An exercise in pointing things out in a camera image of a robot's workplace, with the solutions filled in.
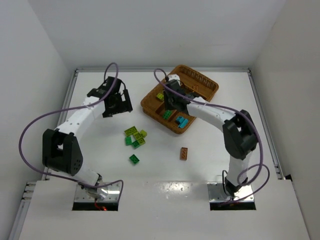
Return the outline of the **lime green 2x4 lego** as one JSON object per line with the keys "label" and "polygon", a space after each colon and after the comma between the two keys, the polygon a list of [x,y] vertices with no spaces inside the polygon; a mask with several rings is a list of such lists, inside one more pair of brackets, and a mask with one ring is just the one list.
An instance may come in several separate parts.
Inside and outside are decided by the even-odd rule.
{"label": "lime green 2x4 lego", "polygon": [[128,128],[128,129],[126,129],[124,131],[124,133],[125,133],[126,137],[129,137],[129,136],[133,135],[134,133],[136,133],[137,131],[138,131],[137,128],[135,126],[132,126],[132,127]]}

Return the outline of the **teal 2x4 lego brick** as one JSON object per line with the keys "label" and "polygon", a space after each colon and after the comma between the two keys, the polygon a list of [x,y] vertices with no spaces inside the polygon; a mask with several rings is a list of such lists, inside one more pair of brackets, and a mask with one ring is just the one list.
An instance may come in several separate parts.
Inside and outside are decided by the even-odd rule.
{"label": "teal 2x4 lego brick", "polygon": [[188,122],[189,122],[189,120],[185,118],[185,119],[178,125],[178,127],[179,127],[180,129],[183,129],[183,128],[188,124]]}

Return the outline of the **lime 2x3 lego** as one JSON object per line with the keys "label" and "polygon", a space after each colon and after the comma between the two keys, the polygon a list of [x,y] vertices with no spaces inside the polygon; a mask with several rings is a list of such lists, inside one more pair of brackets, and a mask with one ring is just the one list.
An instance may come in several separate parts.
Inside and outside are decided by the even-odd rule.
{"label": "lime 2x3 lego", "polygon": [[163,95],[162,93],[158,93],[158,94],[156,95],[156,98],[157,98],[158,100],[160,100],[160,101],[164,101],[164,95]]}

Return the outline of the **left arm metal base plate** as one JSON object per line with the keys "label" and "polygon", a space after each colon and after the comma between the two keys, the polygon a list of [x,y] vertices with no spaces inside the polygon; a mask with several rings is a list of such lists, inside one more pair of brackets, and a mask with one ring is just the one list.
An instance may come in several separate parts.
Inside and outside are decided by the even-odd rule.
{"label": "left arm metal base plate", "polygon": [[100,188],[87,188],[76,186],[74,202],[75,203],[116,203],[119,200],[122,183],[117,182]]}

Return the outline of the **small green lego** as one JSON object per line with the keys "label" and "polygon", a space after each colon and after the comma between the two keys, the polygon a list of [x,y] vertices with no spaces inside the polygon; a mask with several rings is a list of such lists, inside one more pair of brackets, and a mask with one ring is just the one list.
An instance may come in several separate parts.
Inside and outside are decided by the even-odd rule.
{"label": "small green lego", "polygon": [[137,149],[139,146],[140,146],[140,143],[136,140],[136,141],[134,141],[134,142],[132,142],[132,147],[134,148],[134,149]]}

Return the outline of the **lime square lego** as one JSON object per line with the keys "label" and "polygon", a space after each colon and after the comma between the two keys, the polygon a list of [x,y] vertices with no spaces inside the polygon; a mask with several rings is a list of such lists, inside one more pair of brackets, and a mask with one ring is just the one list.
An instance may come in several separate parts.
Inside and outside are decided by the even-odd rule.
{"label": "lime square lego", "polygon": [[137,141],[138,141],[139,145],[141,145],[141,146],[146,143],[146,141],[145,141],[145,139],[143,137],[138,138]]}

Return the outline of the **small lime lego top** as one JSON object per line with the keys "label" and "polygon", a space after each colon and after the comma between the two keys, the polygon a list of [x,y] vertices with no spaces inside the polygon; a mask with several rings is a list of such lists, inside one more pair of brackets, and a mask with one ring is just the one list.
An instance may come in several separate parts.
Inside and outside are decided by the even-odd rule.
{"label": "small lime lego top", "polygon": [[147,136],[147,132],[145,130],[141,130],[140,134],[143,138],[145,138]]}

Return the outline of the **small teal square lego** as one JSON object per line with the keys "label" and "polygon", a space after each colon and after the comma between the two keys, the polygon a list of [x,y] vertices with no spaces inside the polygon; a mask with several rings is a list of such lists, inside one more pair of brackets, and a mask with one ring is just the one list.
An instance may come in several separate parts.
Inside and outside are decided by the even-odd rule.
{"label": "small teal square lego", "polygon": [[178,116],[177,118],[176,118],[176,120],[175,120],[175,122],[178,124],[178,125],[180,125],[183,121],[184,121],[184,117],[183,116]]}

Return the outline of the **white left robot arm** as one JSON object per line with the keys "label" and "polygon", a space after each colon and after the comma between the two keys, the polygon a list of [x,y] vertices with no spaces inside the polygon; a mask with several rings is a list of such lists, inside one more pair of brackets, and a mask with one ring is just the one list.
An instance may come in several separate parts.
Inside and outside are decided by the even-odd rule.
{"label": "white left robot arm", "polygon": [[56,129],[47,129],[42,135],[43,165],[73,177],[95,200],[104,200],[108,189],[103,186],[102,176],[84,163],[79,142],[97,118],[109,118],[133,110],[125,86],[121,79],[109,76],[86,95],[80,109]]}

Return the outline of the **green square lego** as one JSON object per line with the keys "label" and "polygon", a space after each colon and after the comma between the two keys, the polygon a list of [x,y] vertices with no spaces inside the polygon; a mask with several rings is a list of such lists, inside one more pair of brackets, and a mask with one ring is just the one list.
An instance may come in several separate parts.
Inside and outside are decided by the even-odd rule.
{"label": "green square lego", "polygon": [[167,120],[171,116],[171,114],[172,114],[171,110],[166,110],[162,117],[164,120]]}
{"label": "green square lego", "polygon": [[132,145],[132,138],[131,138],[131,136],[126,136],[125,139],[124,139],[124,141],[125,141],[125,145],[126,145],[126,146]]}

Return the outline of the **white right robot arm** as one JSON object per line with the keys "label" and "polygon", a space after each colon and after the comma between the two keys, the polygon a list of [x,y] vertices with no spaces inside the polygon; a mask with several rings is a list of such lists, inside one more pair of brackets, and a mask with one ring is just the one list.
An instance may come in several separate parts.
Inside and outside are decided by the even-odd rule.
{"label": "white right robot arm", "polygon": [[165,77],[163,91],[165,108],[177,110],[188,116],[200,118],[223,133],[224,146],[230,155],[227,175],[223,178],[224,189],[232,197],[248,181],[244,170],[248,169],[252,152],[258,140],[253,128],[238,113],[212,107],[198,93],[186,93],[180,86],[180,77],[170,74]]}

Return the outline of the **brown wicker divided basket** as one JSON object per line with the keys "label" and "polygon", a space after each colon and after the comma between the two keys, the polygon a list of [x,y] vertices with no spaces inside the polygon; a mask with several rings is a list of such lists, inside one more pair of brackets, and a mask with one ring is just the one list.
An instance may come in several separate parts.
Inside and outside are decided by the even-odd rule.
{"label": "brown wicker divided basket", "polygon": [[[202,97],[211,101],[219,89],[218,83],[186,65],[178,65],[171,72],[178,76],[173,89],[190,99]],[[143,112],[176,134],[183,134],[196,119],[187,114],[186,99],[157,84],[140,102]]]}

